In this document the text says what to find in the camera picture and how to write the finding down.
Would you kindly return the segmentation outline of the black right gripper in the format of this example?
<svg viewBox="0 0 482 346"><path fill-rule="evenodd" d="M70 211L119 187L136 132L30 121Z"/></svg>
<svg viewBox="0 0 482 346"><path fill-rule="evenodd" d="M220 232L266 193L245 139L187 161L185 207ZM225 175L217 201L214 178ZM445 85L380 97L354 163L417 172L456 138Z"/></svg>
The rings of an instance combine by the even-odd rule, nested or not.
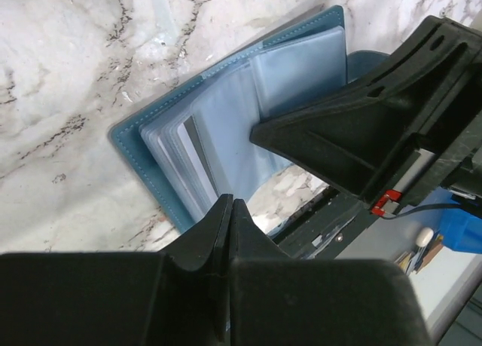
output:
<svg viewBox="0 0 482 346"><path fill-rule="evenodd" d="M481 33L427 17L386 60L332 96L253 127L255 145L400 216L438 187L481 204Z"/></svg>

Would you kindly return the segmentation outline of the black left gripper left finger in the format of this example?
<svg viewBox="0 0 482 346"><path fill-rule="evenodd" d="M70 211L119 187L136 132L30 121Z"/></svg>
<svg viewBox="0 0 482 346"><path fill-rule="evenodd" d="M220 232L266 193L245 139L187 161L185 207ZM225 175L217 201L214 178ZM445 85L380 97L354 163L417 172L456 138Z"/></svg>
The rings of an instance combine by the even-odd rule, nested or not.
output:
<svg viewBox="0 0 482 346"><path fill-rule="evenodd" d="M3 345L218 345L233 198L157 252L6 253Z"/></svg>

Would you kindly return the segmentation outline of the white card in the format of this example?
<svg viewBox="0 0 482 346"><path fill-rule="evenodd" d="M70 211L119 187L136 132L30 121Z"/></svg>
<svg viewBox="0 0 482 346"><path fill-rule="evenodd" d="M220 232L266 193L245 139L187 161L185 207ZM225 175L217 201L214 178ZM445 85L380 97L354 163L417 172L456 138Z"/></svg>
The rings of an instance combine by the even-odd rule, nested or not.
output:
<svg viewBox="0 0 482 346"><path fill-rule="evenodd" d="M186 153L187 168L193 179L195 192L203 205L210 207L218 199L218 193L192 116L183 120L178 126L177 134Z"/></svg>

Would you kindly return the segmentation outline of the blue leather card holder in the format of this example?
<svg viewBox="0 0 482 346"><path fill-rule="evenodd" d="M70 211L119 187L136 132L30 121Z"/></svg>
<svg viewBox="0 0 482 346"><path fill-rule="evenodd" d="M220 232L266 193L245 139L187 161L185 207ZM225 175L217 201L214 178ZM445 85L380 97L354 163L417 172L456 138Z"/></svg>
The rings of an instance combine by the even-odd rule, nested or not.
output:
<svg viewBox="0 0 482 346"><path fill-rule="evenodd" d="M209 211L200 201L178 126L194 118L218 197L243 200L290 161L251 143L252 128L319 100L386 58L346 50L343 9L302 14L266 33L113 126L110 139L170 218L185 232Z"/></svg>

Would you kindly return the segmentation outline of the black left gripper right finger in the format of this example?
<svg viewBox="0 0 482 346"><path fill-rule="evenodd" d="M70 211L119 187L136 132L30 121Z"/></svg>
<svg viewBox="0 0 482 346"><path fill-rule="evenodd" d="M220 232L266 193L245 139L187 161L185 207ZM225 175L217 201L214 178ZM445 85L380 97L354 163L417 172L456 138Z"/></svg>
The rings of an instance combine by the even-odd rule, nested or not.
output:
<svg viewBox="0 0 482 346"><path fill-rule="evenodd" d="M253 222L230 218L234 345L429 345L405 273L380 259L293 259Z"/></svg>

